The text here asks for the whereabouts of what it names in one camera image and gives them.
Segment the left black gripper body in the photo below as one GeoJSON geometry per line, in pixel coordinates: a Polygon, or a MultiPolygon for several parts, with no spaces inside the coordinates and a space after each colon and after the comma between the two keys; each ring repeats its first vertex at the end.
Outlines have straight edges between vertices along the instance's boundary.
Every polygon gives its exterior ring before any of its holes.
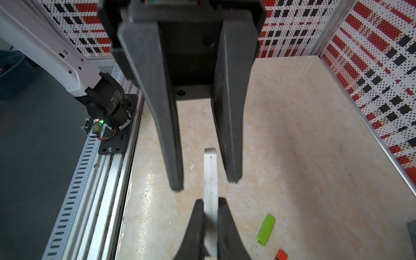
{"type": "Polygon", "coordinates": [[[98,17],[125,77],[180,100],[243,98],[260,44],[262,1],[100,1],[98,17]]]}

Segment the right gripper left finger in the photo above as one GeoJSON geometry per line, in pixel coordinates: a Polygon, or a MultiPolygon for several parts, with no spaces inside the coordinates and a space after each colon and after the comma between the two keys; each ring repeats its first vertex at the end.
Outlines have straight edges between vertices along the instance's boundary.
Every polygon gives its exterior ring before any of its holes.
{"type": "Polygon", "coordinates": [[[205,233],[205,213],[202,199],[195,201],[183,241],[174,260],[203,260],[205,233]]]}

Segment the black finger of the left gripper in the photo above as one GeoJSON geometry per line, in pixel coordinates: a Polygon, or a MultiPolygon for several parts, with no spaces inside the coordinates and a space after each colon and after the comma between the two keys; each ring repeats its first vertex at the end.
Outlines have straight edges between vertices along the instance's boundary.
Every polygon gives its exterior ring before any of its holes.
{"type": "Polygon", "coordinates": [[[243,114],[257,29],[251,21],[225,21],[219,37],[211,106],[227,180],[243,175],[243,114]]]}
{"type": "Polygon", "coordinates": [[[118,38],[156,124],[170,187],[184,188],[179,120],[166,68],[159,27],[155,22],[119,26],[118,38]]]}

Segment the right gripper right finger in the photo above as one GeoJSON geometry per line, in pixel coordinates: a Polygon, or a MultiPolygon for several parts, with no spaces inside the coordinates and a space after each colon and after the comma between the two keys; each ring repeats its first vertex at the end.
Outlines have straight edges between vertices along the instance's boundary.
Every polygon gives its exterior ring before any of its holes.
{"type": "Polygon", "coordinates": [[[251,260],[239,236],[227,200],[219,197],[218,203],[218,259],[251,260]]]}

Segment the green usb drive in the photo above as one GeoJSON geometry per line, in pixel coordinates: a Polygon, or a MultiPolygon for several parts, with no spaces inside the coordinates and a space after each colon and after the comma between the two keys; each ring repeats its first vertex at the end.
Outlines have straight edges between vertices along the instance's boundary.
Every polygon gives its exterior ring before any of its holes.
{"type": "Polygon", "coordinates": [[[273,227],[275,225],[276,219],[271,214],[266,214],[265,219],[259,229],[259,232],[257,234],[257,242],[261,246],[265,246],[270,234],[273,230],[273,227]]]}

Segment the red usb drive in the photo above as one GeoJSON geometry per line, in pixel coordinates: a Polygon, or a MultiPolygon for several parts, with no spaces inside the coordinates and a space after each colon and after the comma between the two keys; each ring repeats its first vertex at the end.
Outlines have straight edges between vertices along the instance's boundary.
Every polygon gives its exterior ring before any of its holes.
{"type": "Polygon", "coordinates": [[[287,260],[287,259],[288,259],[288,255],[282,249],[279,249],[275,256],[275,260],[287,260]]]}

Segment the white usb drive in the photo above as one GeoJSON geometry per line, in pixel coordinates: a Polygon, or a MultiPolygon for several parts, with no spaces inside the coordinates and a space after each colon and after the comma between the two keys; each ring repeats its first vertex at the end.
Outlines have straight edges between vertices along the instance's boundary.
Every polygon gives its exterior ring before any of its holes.
{"type": "Polygon", "coordinates": [[[204,246],[208,260],[218,257],[218,157],[215,148],[204,150],[204,246]]]}

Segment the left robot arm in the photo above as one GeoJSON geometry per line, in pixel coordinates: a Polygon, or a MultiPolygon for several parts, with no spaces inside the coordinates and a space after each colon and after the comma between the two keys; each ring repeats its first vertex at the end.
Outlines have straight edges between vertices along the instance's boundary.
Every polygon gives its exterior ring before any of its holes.
{"type": "MultiPolygon", "coordinates": [[[[170,187],[184,188],[177,101],[211,100],[231,183],[243,174],[243,111],[266,11],[262,1],[100,1],[99,21],[124,76],[152,112],[170,187]]],[[[1,37],[109,127],[127,123],[124,89],[53,34],[23,1],[1,2],[1,37]]]]}

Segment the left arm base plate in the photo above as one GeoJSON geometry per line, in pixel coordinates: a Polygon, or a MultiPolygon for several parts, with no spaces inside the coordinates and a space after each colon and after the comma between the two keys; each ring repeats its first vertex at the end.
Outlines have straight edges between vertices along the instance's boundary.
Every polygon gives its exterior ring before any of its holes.
{"type": "Polygon", "coordinates": [[[109,155],[125,153],[131,134],[133,116],[138,102],[136,94],[125,94],[118,106],[115,116],[110,118],[110,125],[105,124],[103,138],[100,142],[98,154],[109,155]]]}

